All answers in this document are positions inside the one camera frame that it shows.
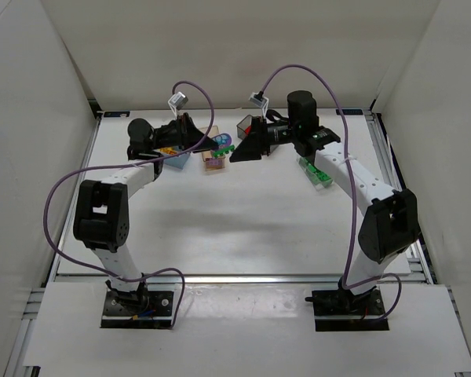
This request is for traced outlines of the yellow curved lego brick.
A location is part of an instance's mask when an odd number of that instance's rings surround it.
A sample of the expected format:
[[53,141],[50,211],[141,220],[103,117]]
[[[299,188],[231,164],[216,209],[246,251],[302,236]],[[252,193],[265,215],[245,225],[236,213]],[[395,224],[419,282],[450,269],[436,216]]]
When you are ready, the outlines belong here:
[[167,154],[167,155],[170,155],[170,156],[176,155],[176,154],[181,152],[181,150],[179,150],[177,148],[171,148],[171,147],[161,148],[159,151],[162,154]]

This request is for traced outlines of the green lego plate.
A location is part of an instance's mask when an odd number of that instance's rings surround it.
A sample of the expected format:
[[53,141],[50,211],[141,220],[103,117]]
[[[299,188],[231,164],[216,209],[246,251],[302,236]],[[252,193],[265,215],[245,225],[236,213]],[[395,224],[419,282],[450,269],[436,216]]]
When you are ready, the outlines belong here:
[[236,147],[234,145],[229,145],[229,146],[224,147],[224,148],[219,148],[218,150],[213,151],[213,157],[214,158],[219,158],[220,156],[225,156],[228,153],[233,152],[235,150],[235,148]]

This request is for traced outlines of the purple lego piece with flower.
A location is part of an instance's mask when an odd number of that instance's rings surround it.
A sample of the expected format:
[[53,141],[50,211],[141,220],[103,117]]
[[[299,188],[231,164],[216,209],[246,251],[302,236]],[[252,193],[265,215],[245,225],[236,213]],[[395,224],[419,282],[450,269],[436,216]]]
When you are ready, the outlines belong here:
[[232,144],[232,137],[230,134],[227,134],[227,133],[222,133],[222,134],[218,134],[214,137],[212,137],[212,139],[214,141],[217,142],[217,144],[221,147],[221,148],[225,148],[225,147],[228,147]]

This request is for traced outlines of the purple lego brick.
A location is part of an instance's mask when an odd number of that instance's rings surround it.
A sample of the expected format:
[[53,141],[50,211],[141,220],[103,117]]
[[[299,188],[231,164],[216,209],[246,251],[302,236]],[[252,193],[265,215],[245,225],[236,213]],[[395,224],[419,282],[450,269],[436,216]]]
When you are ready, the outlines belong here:
[[209,165],[211,167],[219,167],[219,166],[222,166],[223,163],[224,163],[224,160],[223,159],[220,159],[220,158],[217,158],[217,159],[211,159],[208,161]]

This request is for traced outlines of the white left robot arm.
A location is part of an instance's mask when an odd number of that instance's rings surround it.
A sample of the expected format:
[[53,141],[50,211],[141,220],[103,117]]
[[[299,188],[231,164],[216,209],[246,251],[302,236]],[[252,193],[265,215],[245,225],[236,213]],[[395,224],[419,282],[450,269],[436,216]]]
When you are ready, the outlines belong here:
[[145,119],[133,119],[127,133],[131,166],[102,180],[85,180],[80,184],[73,233],[100,259],[110,276],[108,289],[119,300],[137,305],[144,300],[145,293],[142,273],[126,246],[130,233],[129,200],[162,173],[162,148],[204,152],[216,149],[217,143],[195,126],[188,113],[156,129]]

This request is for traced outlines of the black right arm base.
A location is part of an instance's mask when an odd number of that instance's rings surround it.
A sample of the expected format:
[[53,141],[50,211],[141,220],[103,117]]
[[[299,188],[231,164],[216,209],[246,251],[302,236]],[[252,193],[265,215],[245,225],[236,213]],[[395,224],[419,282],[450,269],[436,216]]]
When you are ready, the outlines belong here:
[[313,308],[316,332],[388,331],[379,289],[353,295],[341,288],[312,291],[305,298]]

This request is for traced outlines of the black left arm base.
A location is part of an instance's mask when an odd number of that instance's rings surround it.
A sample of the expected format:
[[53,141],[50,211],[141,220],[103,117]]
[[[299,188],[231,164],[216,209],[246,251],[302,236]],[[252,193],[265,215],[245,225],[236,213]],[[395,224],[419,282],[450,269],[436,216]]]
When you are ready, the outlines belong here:
[[173,322],[172,290],[149,290],[142,284],[138,291],[107,290],[100,319],[106,329],[170,329]]

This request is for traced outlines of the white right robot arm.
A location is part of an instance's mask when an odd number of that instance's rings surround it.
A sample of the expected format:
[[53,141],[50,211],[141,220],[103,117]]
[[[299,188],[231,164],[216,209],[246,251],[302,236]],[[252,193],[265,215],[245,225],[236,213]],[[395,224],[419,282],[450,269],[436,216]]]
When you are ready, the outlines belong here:
[[347,139],[319,123],[316,100],[306,90],[287,96],[287,116],[253,117],[232,163],[259,160],[274,145],[295,152],[328,175],[352,200],[352,237],[340,288],[351,297],[372,291],[385,269],[420,235],[415,194],[380,181],[349,154]]

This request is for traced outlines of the grey transparent container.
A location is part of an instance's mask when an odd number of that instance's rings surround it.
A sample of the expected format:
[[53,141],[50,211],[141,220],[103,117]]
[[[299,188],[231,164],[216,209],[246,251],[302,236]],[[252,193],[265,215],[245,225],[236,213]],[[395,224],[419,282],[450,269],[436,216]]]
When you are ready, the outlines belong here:
[[247,115],[236,125],[238,139],[243,141],[247,137],[259,138],[259,124],[261,117],[256,115]]

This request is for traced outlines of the blue rectangular container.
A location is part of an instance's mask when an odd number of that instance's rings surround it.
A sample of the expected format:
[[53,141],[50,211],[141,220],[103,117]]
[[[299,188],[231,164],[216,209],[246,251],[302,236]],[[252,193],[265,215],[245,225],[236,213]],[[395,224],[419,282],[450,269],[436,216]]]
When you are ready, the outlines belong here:
[[183,170],[184,166],[186,165],[187,161],[190,158],[191,153],[183,153],[182,151],[176,155],[170,156],[167,154],[162,154],[163,156],[167,156],[167,159],[164,159],[164,164],[168,167],[176,168],[179,170]]

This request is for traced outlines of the right aluminium frame rail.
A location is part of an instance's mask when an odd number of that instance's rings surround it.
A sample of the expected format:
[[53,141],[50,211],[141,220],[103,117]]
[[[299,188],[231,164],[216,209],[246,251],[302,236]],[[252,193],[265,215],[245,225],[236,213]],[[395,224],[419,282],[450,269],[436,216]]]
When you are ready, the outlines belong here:
[[[407,185],[383,123],[382,114],[365,111],[365,119],[384,182],[390,184],[398,191],[403,191]],[[407,260],[410,263],[411,275],[419,275],[426,284],[437,283],[433,263],[431,262],[423,233],[407,249]]]

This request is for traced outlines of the aluminium table edge rail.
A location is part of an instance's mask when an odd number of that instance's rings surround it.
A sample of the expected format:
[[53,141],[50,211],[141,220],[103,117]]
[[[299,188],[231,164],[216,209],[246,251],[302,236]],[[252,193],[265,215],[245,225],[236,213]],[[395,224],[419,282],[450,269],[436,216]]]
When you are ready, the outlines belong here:
[[[96,274],[57,275],[54,282],[65,283],[94,283],[104,282],[106,276]],[[340,279],[338,275],[186,275],[187,284],[336,284]],[[405,283],[426,283],[425,274],[413,272],[400,275]],[[148,278],[149,283],[174,284],[180,283],[181,278],[177,274],[165,274]]]

